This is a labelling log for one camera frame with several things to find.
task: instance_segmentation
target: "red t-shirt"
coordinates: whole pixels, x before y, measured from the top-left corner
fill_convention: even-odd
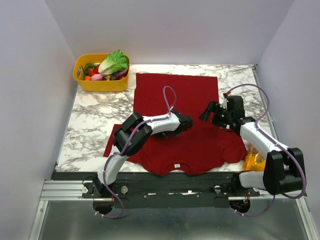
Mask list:
[[[203,174],[224,162],[237,163],[245,158],[247,150],[241,137],[198,119],[210,101],[219,101],[216,77],[137,73],[133,111],[142,116],[165,114],[167,107],[163,87],[166,85],[176,92],[174,109],[192,117],[192,129],[167,139],[151,136],[128,161],[164,176],[172,170],[183,170],[188,175]],[[169,104],[172,104],[174,97],[169,89],[167,96]],[[117,127],[115,125],[112,131],[105,157],[110,153],[113,132]]]

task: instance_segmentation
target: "gray wall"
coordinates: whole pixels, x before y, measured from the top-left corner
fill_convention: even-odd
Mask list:
[[[293,0],[45,0],[72,53],[135,64],[256,64]]]
[[[307,202],[320,229],[320,1],[296,0],[258,64],[278,137],[302,149]]]
[[[0,239],[23,240],[57,159],[75,58],[43,0],[2,1],[0,32]]]

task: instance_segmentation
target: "yellow bin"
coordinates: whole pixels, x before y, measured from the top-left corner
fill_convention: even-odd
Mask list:
[[[128,78],[130,71],[130,59],[128,60],[128,72],[122,80],[84,81],[84,69],[89,63],[102,63],[109,53],[85,54],[78,58],[73,70],[73,77],[78,84],[87,92],[121,92],[128,88]]]

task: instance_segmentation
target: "marble surface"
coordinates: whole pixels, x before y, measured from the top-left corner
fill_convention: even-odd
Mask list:
[[[86,92],[78,86],[70,120],[62,144],[56,170],[59,172],[87,172],[102,170],[106,158],[105,147],[114,124],[121,124],[133,112],[136,73],[161,73],[191,76],[216,76],[220,102],[223,93],[239,84],[255,84],[251,66],[248,65],[131,65],[128,89],[124,92]],[[240,87],[232,94],[241,94],[247,116],[257,118],[263,111],[258,90],[252,86]],[[270,132],[268,120],[261,126]],[[243,161],[212,169],[216,171],[241,171]],[[125,162],[121,172],[146,172],[140,164]]]

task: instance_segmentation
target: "green cabbage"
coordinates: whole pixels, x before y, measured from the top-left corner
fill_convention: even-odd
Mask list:
[[[119,49],[111,52],[100,64],[98,72],[102,75],[111,75],[115,72],[123,71],[128,67],[128,60]]]

